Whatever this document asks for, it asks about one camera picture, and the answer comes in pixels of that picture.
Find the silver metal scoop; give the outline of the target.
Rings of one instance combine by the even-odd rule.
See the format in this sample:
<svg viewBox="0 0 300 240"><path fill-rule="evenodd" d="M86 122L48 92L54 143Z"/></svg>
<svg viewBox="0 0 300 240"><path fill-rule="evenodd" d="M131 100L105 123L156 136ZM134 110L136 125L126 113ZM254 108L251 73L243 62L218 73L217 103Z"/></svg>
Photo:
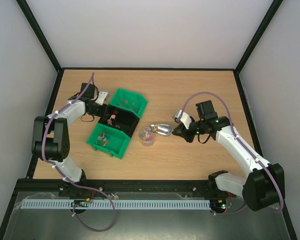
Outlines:
<svg viewBox="0 0 300 240"><path fill-rule="evenodd" d="M152 132L162 136L169 136L173 132L172 126L165 123L153 123L150 125L150 129Z"/></svg>

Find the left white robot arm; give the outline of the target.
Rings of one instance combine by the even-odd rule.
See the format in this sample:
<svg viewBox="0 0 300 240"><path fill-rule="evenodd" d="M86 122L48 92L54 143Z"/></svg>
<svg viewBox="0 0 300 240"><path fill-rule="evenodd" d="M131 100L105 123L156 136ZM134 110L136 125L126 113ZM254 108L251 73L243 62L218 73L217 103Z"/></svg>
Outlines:
<svg viewBox="0 0 300 240"><path fill-rule="evenodd" d="M84 115L100 117L104 114L109 95L92 83L82 83L81 92L71 96L61 109L35 118L32 154L51 164L63 181L78 183L85 175L70 156L69 126Z"/></svg>

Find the green black bin set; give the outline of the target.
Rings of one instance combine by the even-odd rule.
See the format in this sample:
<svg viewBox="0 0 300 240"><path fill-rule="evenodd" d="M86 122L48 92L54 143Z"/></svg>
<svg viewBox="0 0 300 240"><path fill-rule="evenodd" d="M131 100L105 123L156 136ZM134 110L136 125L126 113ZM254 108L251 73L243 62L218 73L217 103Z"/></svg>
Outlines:
<svg viewBox="0 0 300 240"><path fill-rule="evenodd" d="M86 143L95 151L122 159L147 104L142 94L118 88Z"/></svg>

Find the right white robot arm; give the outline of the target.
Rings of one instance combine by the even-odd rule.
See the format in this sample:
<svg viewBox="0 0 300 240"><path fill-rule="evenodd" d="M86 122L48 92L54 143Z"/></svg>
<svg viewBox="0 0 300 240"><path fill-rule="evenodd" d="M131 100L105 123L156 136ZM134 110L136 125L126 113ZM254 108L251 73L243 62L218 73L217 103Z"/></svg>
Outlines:
<svg viewBox="0 0 300 240"><path fill-rule="evenodd" d="M234 194L243 198L253 211L263 208L282 211L285 197L283 168L278 163L271 164L258 154L242 138L229 117L218 116L210 100L196 104L196 110L198 121L183 110L178 110L173 116L178 126L172 134L188 143L192 143L195 136L207 135L228 151L245 174L239 177L224 170L211 174L208 191L214 196L223 192Z"/></svg>

